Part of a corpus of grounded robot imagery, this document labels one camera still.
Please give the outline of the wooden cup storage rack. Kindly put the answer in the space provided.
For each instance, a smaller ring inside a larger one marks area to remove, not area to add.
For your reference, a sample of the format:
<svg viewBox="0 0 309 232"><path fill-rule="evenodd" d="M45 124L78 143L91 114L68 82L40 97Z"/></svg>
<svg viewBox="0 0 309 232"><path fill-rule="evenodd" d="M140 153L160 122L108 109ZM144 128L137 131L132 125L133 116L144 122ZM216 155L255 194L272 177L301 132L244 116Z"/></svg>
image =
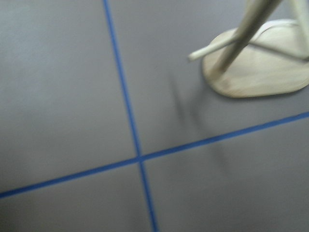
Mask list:
<svg viewBox="0 0 309 232"><path fill-rule="evenodd" d="M309 84L309 3L289 2L293 19L270 20L279 0L249 0L235 29L218 35L188 59L202 61L209 86L230 98L299 91Z"/></svg>

